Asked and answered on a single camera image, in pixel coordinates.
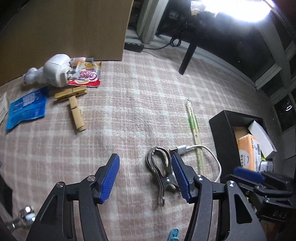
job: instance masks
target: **pink and white plaid fabric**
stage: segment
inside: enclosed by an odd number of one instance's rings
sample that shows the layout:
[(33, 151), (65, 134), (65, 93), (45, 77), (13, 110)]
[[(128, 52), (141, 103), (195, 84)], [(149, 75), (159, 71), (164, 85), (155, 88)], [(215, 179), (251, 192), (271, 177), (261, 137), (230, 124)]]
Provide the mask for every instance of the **pink and white plaid fabric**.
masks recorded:
[[(193, 205), (180, 193), (167, 192), (165, 206), (157, 207), (158, 185), (145, 166), (145, 155), (155, 145), (193, 144), (187, 98), (195, 109), (202, 144), (215, 150), (210, 118), (224, 109), (242, 112), (264, 119), (280, 160), (281, 131), (268, 98), (200, 59), (192, 59), (182, 76), (178, 69), (183, 56), (177, 49), (124, 51), (121, 62), (104, 62), (101, 85), (77, 98), (86, 125), (83, 132), (75, 133), (67, 101), (53, 103), (53, 94), (61, 89), (50, 88), (42, 119), (6, 132), (6, 116), (0, 126), (0, 173), (13, 189), (14, 217), (26, 205), (38, 211), (56, 182), (80, 182), (117, 153), (120, 170), (110, 198), (99, 205), (109, 240), (164, 241), (174, 227), (183, 240)], [(36, 88), (22, 86), (20, 77), (1, 86), (0, 96), (7, 91), (12, 102)], [(218, 166), (209, 153), (204, 151), (204, 156), (207, 177), (213, 180)], [(184, 162), (197, 170), (194, 151), (184, 155)], [(215, 203), (210, 240), (215, 237), (216, 210)], [(1, 205), (0, 215), (11, 219)], [(83, 240), (77, 203), (75, 222), (78, 240)], [(19, 230), (15, 237), (22, 241), (27, 233)]]

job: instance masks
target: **red and yellow snack wrapper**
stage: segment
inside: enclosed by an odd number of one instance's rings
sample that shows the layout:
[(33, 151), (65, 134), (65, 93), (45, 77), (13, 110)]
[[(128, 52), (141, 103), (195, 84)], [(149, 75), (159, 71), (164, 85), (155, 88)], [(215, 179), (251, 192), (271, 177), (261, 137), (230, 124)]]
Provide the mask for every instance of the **red and yellow snack wrapper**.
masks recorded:
[(85, 85), (88, 87), (97, 87), (100, 85), (101, 66), (99, 63), (78, 62), (75, 74), (69, 81), (69, 85)]

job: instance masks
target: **black box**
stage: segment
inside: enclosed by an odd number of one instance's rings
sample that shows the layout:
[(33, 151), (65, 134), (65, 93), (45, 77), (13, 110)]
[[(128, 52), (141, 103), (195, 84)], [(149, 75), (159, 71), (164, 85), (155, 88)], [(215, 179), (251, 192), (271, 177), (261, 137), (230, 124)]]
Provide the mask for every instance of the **black box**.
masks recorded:
[(246, 127), (258, 122), (266, 131), (262, 118), (246, 115), (229, 110), (223, 110), (209, 120), (214, 138), (217, 158), (222, 167), (221, 182), (225, 176), (233, 174), (235, 167), (240, 167), (239, 150), (232, 127)]

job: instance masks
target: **metal rivet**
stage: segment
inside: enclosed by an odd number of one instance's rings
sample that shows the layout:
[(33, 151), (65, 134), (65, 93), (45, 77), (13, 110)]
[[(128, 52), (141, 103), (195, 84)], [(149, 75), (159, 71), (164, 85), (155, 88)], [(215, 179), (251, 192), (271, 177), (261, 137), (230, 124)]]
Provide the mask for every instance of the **metal rivet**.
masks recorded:
[(95, 176), (88, 176), (88, 177), (87, 177), (87, 180), (88, 180), (89, 182), (93, 182), (95, 179), (96, 179)]
[(56, 184), (56, 187), (57, 188), (62, 188), (64, 186), (64, 183), (63, 182), (58, 182), (57, 184)]
[(199, 181), (202, 181), (202, 180), (204, 180), (204, 178), (205, 177), (203, 175), (198, 174), (196, 179)]
[(228, 183), (229, 183), (229, 186), (230, 186), (230, 187), (234, 187), (234, 186), (236, 185), (236, 184), (235, 184), (235, 181), (231, 181), (231, 180), (230, 180)]

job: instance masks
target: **cardboard panel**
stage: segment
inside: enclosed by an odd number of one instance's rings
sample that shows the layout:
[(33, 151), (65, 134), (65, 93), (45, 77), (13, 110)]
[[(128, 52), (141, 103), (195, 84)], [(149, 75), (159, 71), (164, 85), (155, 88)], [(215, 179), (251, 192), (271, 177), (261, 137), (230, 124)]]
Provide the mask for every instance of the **cardboard panel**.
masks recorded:
[(0, 38), (0, 85), (51, 56), (122, 60), (133, 0), (31, 0)]

